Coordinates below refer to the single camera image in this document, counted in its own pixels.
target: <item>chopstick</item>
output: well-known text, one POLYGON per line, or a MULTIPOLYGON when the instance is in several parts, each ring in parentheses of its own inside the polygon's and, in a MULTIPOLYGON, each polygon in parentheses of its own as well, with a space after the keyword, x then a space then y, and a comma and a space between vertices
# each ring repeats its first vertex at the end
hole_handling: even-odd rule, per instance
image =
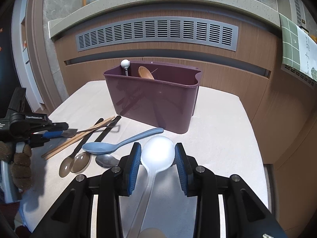
MULTIPOLYGON (((91 128, 95 128, 95 127, 102 127, 106 124, 108 124, 109 122, 111 122, 115 117, 110 117, 104 121, 102 121, 101 123, 99 124, 96 124, 91 128)), ((66 140, 63 144, 57 146, 56 148, 50 150, 49 152, 46 152, 45 154, 43 154, 41 157, 44 159, 44 160, 48 160, 49 158, 51 158, 52 156, 56 155, 57 153, 61 152, 63 149, 66 149, 68 146, 70 146, 71 144, 81 140, 85 135, 87 135, 88 133, 91 133, 91 131, 88 131, 88 132, 82 132, 82 133, 79 133, 77 134, 76 136, 70 138, 69 140, 66 140)))

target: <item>maroon utensil holder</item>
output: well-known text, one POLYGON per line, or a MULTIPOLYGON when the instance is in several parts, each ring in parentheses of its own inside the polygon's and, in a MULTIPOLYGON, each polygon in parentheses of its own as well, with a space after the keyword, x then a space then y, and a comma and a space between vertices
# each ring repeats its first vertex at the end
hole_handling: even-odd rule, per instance
POLYGON ((117 114, 175 133, 188 131, 202 72, 192 66, 131 61, 125 75, 117 66, 104 72, 117 114), (139 77, 146 67, 154 80, 139 77))

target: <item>green checkered towel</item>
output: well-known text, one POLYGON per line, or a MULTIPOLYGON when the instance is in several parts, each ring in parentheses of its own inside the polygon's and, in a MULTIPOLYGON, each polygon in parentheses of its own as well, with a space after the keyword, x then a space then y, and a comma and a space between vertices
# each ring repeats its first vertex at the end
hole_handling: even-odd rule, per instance
POLYGON ((280 14, 283 64, 317 81, 317 44, 295 23, 280 14))

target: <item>transparent spoon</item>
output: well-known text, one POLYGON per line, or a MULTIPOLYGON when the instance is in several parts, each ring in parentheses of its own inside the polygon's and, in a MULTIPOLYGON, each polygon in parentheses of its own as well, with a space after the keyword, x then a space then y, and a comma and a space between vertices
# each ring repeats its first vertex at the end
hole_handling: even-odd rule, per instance
POLYGON ((147 170, 147 184, 126 238, 138 238, 149 205, 155 176, 169 168, 174 158, 174 145, 167 137, 155 136, 144 145, 141 162, 147 170))
MULTIPOLYGON (((100 123, 103 121, 103 118, 100 118, 96 124, 100 123)), ((91 133, 87 134, 81 142, 77 145, 77 147, 74 149, 74 152, 70 154, 68 157, 66 157, 59 168, 58 174, 60 177, 65 177, 69 174, 70 169, 71 169, 71 164, 73 162, 74 157, 77 155, 77 153, 80 151, 81 147, 87 142, 87 140, 91 137, 91 135, 95 132, 96 130, 92 131, 91 133)))
MULTIPOLYGON (((98 138, 95 140, 95 142, 101 142, 107 134, 110 132, 110 130, 115 127, 117 122, 121 119, 121 116, 118 115, 108 126, 103 130, 103 132, 98 136, 98 138)), ((77 157, 73 159, 73 161, 70 163, 69 169, 72 173, 78 173, 81 170, 83 170, 88 163, 90 162, 91 154, 88 152, 80 153, 77 157)))

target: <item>white tablecloth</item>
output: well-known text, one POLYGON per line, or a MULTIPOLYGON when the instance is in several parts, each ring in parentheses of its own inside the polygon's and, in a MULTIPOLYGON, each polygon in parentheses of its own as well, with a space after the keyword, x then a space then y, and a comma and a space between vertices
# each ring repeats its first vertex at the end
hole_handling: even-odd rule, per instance
MULTIPOLYGON (((105 81, 89 82, 51 115, 54 122, 65 121, 70 128, 86 129, 99 118, 115 115, 105 81)), ((116 144, 137 133, 151 129, 152 126, 125 117, 104 139, 116 144)), ((100 132, 92 135, 94 141, 100 132)), ((240 175, 267 206, 267 187, 263 162, 247 114, 235 95, 200 87, 195 113, 191 118, 189 130, 185 134, 164 131, 162 135, 175 144, 182 142, 186 154, 196 158, 216 175, 240 175)), ((140 140, 141 146, 150 137, 140 140)), ((70 155, 78 143, 69 146, 47 161, 40 157, 56 146, 61 139, 54 139, 44 147, 32 149, 31 170, 33 187, 23 195, 21 202, 26 224, 33 231, 42 217, 52 206, 61 192, 74 179, 70 173, 65 178, 58 175, 62 160, 70 155)), ((112 155, 120 159, 130 153, 133 144, 126 145, 112 155)), ((82 171, 87 177, 100 175, 105 169, 99 167, 92 157, 90 165, 82 171)), ((137 183, 130 197, 120 198, 123 233, 126 236, 145 186, 146 170, 140 166, 137 183)), ((225 237, 225 221, 222 197, 220 196, 221 237, 225 237)), ((96 196, 92 217, 92 237, 95 237, 96 196)), ((168 238, 190 238, 193 235, 196 212, 196 198, 187 198, 180 188, 176 166, 157 175, 149 208, 142 230, 148 227, 159 228, 168 238)))

